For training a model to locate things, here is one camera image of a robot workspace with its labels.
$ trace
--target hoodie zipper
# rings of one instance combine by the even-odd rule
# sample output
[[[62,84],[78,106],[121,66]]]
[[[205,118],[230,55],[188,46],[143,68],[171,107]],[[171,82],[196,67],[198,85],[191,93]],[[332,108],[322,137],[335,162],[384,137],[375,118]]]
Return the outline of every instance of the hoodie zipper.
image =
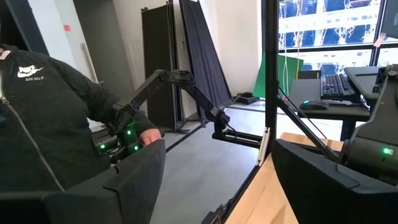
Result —
[[[35,139],[32,137],[32,135],[30,134],[30,132],[27,130],[23,120],[21,119],[21,117],[19,116],[18,112],[10,105],[10,102],[7,100],[6,96],[4,95],[3,89],[2,89],[2,71],[0,70],[0,100],[1,103],[4,106],[7,106],[11,112],[14,114],[14,116],[18,119],[19,124],[22,126],[23,130],[25,131],[26,135],[28,136],[28,138],[30,139],[30,141],[32,142],[33,146],[35,147],[40,160],[43,162],[44,166],[47,168],[48,172],[51,174],[53,180],[55,181],[55,183],[58,185],[59,189],[64,192],[65,189],[62,187],[61,183],[59,182],[59,180],[57,179],[57,177],[54,174],[54,171],[51,169],[50,165],[48,164],[48,162],[45,160],[42,151],[40,150],[39,145],[37,145]]]

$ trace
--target window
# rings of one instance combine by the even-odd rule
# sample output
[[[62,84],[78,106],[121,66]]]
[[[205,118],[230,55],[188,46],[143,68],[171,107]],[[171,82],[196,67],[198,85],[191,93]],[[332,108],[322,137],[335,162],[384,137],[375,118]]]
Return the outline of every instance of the window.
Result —
[[[279,48],[372,44],[381,0],[284,0]]]
[[[322,75],[341,74],[345,67],[368,66],[372,50],[340,50],[331,52],[287,53],[304,60],[302,71],[321,70]]]
[[[377,61],[378,66],[392,65],[393,63],[398,63],[398,49],[381,49],[379,60]]]

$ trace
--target hand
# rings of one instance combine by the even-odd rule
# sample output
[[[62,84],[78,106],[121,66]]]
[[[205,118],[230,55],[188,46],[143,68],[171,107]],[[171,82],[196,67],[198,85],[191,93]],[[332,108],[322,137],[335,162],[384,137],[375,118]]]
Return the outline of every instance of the hand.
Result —
[[[140,134],[139,139],[142,141],[144,146],[149,145],[150,143],[161,139],[162,135],[160,134],[160,131],[157,128],[151,128],[143,133]]]

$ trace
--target metal frame pole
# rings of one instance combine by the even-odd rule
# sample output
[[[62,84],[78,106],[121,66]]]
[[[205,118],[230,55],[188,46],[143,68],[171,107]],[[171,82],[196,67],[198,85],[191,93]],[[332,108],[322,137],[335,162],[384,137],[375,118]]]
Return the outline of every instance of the metal frame pole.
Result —
[[[263,45],[266,58],[266,127],[270,128],[267,154],[276,138],[277,94],[278,94],[278,39],[279,39],[279,0],[266,0],[265,29],[263,29]]]

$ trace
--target green led light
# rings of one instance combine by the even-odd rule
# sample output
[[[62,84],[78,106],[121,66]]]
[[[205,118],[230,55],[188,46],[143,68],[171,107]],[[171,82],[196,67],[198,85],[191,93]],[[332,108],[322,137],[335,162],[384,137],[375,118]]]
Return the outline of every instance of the green led light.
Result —
[[[389,148],[384,148],[384,149],[383,149],[383,153],[384,153],[384,154],[387,154],[387,155],[393,155],[394,150],[389,149]]]

